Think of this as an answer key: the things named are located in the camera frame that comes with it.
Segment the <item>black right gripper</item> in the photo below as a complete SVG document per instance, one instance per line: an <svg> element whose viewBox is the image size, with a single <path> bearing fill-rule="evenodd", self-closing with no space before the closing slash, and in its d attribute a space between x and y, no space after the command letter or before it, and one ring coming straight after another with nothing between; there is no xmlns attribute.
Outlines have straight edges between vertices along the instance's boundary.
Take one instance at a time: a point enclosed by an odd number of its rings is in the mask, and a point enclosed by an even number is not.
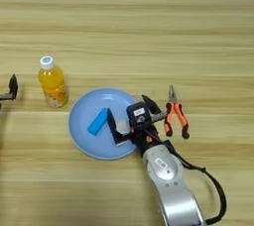
<svg viewBox="0 0 254 226"><path fill-rule="evenodd" d="M142 98L152 114L161 113L160 107L150 97L142 95ZM107 109L107 123L115 144L120 145L130 141L137 147L141 155L144 155L147 150L162 144L159 133L151 120L150 114L136 116L134 113L131 113L129 115L130 130L126 134L123 134L117 131L113 114L110 109Z"/></svg>

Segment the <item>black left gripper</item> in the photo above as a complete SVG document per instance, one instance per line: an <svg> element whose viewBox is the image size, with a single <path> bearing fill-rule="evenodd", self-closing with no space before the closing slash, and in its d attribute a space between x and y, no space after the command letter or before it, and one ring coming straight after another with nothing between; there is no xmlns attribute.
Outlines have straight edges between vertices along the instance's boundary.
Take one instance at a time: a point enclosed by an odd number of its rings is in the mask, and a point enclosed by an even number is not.
<svg viewBox="0 0 254 226"><path fill-rule="evenodd" d="M9 94L0 94L0 101L15 100L18 93L18 81L15 74L11 76L9 81Z"/></svg>

